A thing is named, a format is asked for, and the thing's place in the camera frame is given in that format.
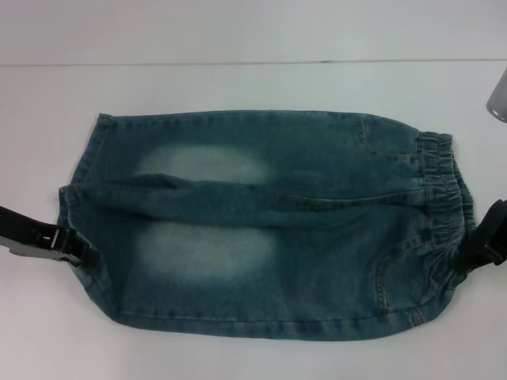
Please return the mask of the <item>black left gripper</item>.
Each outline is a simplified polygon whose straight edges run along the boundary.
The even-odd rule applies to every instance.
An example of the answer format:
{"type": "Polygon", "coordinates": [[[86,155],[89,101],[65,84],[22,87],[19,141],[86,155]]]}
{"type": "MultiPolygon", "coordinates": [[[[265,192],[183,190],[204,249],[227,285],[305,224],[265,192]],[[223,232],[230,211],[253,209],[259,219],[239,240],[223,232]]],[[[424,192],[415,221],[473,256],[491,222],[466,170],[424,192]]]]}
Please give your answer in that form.
{"type": "Polygon", "coordinates": [[[46,226],[1,207],[1,245],[9,252],[30,258],[64,261],[75,267],[94,268],[100,255],[71,228],[46,226]]]}

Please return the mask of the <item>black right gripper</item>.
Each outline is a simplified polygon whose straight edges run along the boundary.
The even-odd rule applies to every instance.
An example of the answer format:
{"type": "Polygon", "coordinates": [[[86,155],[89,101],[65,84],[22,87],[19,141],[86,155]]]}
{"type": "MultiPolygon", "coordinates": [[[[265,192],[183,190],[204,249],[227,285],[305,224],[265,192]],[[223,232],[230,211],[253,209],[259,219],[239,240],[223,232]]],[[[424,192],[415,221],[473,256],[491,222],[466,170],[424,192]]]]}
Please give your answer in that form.
{"type": "Polygon", "coordinates": [[[506,201],[498,200],[462,242],[454,260],[458,273],[469,273],[494,261],[506,261],[506,201]]]}

